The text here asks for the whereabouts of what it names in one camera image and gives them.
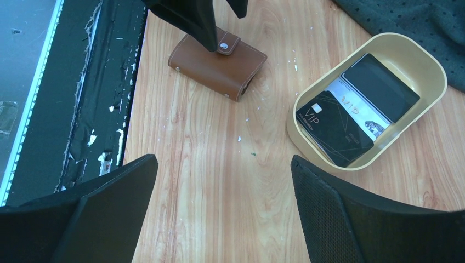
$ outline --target wooden table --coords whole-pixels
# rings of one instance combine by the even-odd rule
[[[135,262],[309,262],[298,216],[286,113],[297,95],[370,35],[330,0],[250,1],[217,26],[268,60],[240,103],[167,66],[184,32],[150,14],[125,162],[160,163]],[[443,99],[370,167],[338,174],[422,207],[465,208],[465,95]]]

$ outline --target black border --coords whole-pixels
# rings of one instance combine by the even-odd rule
[[[86,64],[86,28],[98,7],[98,26],[76,107],[77,83]],[[124,138],[121,166],[146,18],[141,0],[64,1],[7,205],[98,177],[98,157],[104,151],[114,160],[110,170],[116,169],[118,129]],[[112,112],[111,105],[116,106]],[[88,147],[93,129],[97,139]]]

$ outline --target card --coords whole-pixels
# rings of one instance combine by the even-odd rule
[[[390,123],[341,78],[336,78],[325,90],[334,95],[372,141],[376,141],[389,127]]]
[[[296,119],[337,166],[347,167],[374,146],[330,91],[301,107]]]
[[[393,123],[399,121],[420,98],[370,53],[344,71],[341,77]]]

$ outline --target white strip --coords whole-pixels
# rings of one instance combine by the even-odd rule
[[[58,25],[58,20],[60,18],[61,10],[63,7],[64,0],[56,0],[55,7],[53,9],[52,18],[48,26],[47,35],[45,37],[45,42],[42,47],[41,56],[36,67],[36,73],[34,74],[34,79],[32,80],[31,88],[29,89],[29,94],[27,96],[26,105],[22,112],[21,120],[19,122],[18,131],[16,133],[15,141],[13,143],[12,151],[10,158],[8,159],[7,168],[3,175],[2,184],[0,185],[0,206],[4,206],[7,203],[8,191],[11,188],[10,181],[14,177],[16,171],[16,162],[19,160],[19,154],[21,153],[22,146],[21,143],[24,142],[26,136],[27,127],[29,125],[29,118],[32,115],[32,110],[35,105],[37,98],[37,93],[42,81],[42,75],[47,63],[48,55],[50,48],[52,46],[52,40],[55,36],[56,26]]]

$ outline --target wallet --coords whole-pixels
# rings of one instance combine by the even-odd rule
[[[268,57],[230,32],[217,27],[217,33],[215,52],[186,35],[174,48],[168,66],[238,102]]]

